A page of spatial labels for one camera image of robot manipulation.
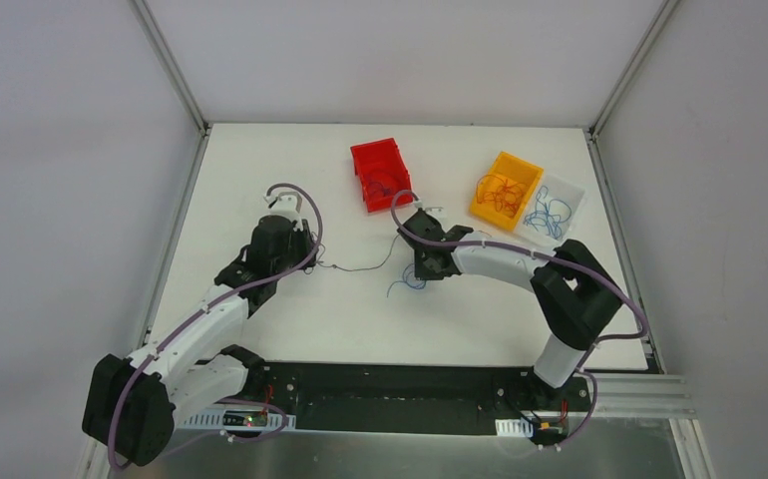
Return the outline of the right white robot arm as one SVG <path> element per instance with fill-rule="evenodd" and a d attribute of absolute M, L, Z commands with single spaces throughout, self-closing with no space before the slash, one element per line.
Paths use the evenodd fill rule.
<path fill-rule="evenodd" d="M 567 382 L 623 305 L 620 290 L 580 241 L 545 253 L 466 226 L 444 230 L 419 209 L 397 227 L 414 253 L 421 280 L 476 275 L 532 293 L 551 332 L 525 379 L 529 399 L 543 409 L 567 396 Z"/>

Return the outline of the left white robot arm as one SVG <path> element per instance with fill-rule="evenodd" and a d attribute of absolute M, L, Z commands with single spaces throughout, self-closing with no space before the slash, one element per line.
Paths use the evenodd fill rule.
<path fill-rule="evenodd" d="M 300 216 L 261 218 L 249 243 L 166 337 L 99 360 L 82 429 L 106 446 L 112 470 L 153 462 L 184 420 L 213 403 L 234 396 L 248 404 L 263 395 L 265 377 L 253 369 L 260 357 L 232 339 L 280 279 L 314 267 L 322 233 Z"/>

